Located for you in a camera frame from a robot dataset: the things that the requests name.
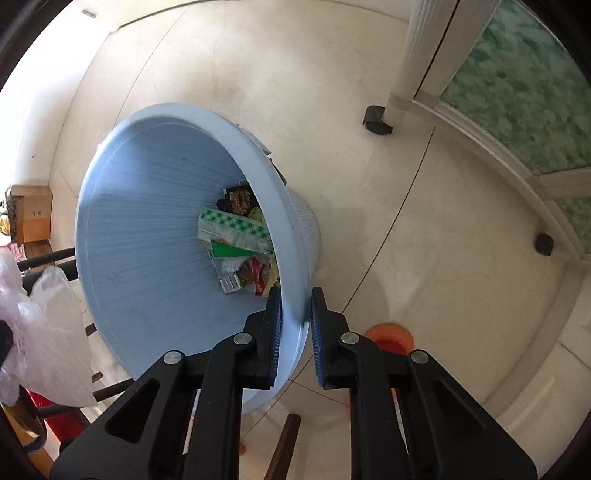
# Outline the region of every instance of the barcode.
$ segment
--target barcode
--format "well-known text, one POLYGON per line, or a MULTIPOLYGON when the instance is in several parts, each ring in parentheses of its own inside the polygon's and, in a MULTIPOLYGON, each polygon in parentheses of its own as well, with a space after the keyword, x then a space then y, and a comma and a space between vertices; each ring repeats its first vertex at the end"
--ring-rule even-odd
POLYGON ((220 285, 222 286, 224 293, 232 293, 233 291, 238 291, 242 288, 236 274, 232 275, 231 277, 224 277, 221 279, 220 285))

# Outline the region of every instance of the cardboard box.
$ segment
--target cardboard box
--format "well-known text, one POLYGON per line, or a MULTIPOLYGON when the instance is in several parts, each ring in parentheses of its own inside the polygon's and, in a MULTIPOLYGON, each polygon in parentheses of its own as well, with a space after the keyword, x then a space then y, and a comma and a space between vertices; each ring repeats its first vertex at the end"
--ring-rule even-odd
POLYGON ((11 222, 19 245, 48 240, 51 236, 51 201, 49 187, 13 185, 7 194, 11 222))

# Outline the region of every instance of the floor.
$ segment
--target floor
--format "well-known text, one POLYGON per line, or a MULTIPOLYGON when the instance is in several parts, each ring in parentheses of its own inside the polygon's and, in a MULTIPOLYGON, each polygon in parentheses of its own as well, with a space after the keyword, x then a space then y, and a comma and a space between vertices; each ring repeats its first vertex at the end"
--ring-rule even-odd
MULTIPOLYGON (((314 210, 313 283, 329 308, 358 332, 405 326, 485 401, 542 322, 565 265, 533 250, 535 212, 434 125, 408 114, 392 136, 362 127, 365 108, 388 96, 405 30, 332 2, 244 0, 170 10, 112 34, 56 149, 52 247, 73 245, 86 168, 119 120, 159 102, 204 106, 269 146, 314 210)), ((91 341, 103 381, 125 378, 100 336, 91 341)), ((303 421, 289 477, 350 475, 348 396, 320 390, 310 358, 308 344, 274 402, 244 416, 243 478, 264 476, 290 412, 303 421)))

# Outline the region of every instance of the brown wooden stick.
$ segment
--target brown wooden stick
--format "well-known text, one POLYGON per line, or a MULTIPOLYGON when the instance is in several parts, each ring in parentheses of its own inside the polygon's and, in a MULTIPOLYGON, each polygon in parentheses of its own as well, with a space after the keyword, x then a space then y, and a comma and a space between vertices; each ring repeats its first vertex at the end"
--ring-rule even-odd
POLYGON ((301 417, 296 413, 287 416, 275 453, 265 474, 265 480, 285 480, 290 469, 291 457, 296 448, 297 434, 300 431, 301 417))

